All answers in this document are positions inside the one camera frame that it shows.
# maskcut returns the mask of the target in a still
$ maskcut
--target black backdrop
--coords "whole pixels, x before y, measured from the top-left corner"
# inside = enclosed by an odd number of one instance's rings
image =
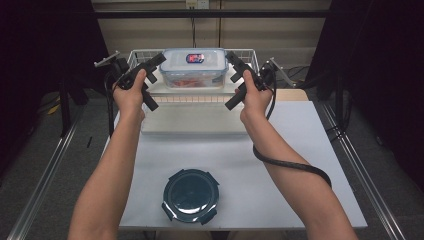
[[[318,79],[325,99],[343,76],[354,104],[424,189],[424,1],[333,0],[331,7],[354,15],[326,19],[306,81]]]
[[[34,126],[42,96],[58,91],[62,76],[101,91],[93,63],[107,50],[97,19],[63,14],[93,11],[90,0],[5,0],[0,11],[2,175]]]

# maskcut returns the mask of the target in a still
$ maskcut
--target wrist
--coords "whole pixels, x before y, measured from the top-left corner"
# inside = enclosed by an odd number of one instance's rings
[[[144,112],[140,109],[131,111],[121,111],[119,121],[125,121],[129,124],[141,124],[144,119]]]
[[[268,122],[265,115],[260,112],[249,112],[246,111],[243,113],[243,115],[240,117],[242,123],[245,126],[254,126],[256,124],[261,124],[261,122]]]

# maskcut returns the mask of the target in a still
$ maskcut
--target food container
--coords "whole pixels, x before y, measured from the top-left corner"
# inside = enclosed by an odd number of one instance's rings
[[[159,71],[173,89],[218,89],[224,87],[228,63],[223,48],[170,48]]]

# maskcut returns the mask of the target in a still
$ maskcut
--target gray floor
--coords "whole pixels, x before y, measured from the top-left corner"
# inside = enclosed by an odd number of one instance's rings
[[[27,239],[66,238],[73,204],[103,150],[107,139],[106,102],[98,94],[88,92],[90,102],[84,109]],[[323,103],[317,101],[315,90],[307,90],[307,94],[314,101],[324,127],[330,128]],[[77,110],[78,107],[72,107],[72,112]],[[34,191],[57,146],[60,132],[60,111],[53,115],[41,115],[32,135],[9,168],[0,189],[0,239],[7,238]],[[377,143],[375,132],[355,107],[348,136],[405,238],[423,239],[424,194],[399,168],[390,150]],[[360,239],[390,239],[340,142],[334,141],[333,147],[369,224],[368,228],[357,230],[358,236]],[[306,239],[304,231],[289,231],[288,236],[290,239]],[[144,237],[142,233],[120,233],[119,239]]]

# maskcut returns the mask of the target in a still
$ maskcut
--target black controller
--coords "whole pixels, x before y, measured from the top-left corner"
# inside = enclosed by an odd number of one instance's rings
[[[234,70],[236,70],[236,73],[231,77],[231,81],[234,83],[237,82],[242,76],[243,72],[245,70],[249,70],[252,74],[253,82],[255,83],[256,88],[258,91],[263,91],[268,89],[268,86],[270,86],[275,81],[275,67],[272,64],[269,64],[269,62],[265,63],[261,69],[259,70],[259,75],[255,73],[255,71],[243,60],[241,60],[234,52],[228,52],[226,55],[226,58],[228,59],[228,62],[230,62],[233,65]],[[225,103],[225,106],[228,108],[228,110],[232,110],[237,104],[239,104],[241,101],[244,100],[244,97],[247,93],[246,84],[243,82],[238,87],[240,90],[238,93],[236,93],[228,102]]]
[[[157,79],[153,75],[153,72],[157,69],[157,66],[163,63],[165,60],[165,56],[162,53],[159,53],[148,61],[138,64],[136,67],[134,67],[133,69],[118,78],[118,86],[124,90],[130,89],[133,86],[134,80],[141,69],[144,69],[146,71],[146,75],[149,81],[151,83],[155,83]],[[154,111],[159,106],[147,92],[148,88],[149,86],[147,86],[147,84],[144,82],[143,87],[141,88],[141,92],[143,94],[143,102],[151,111]]]

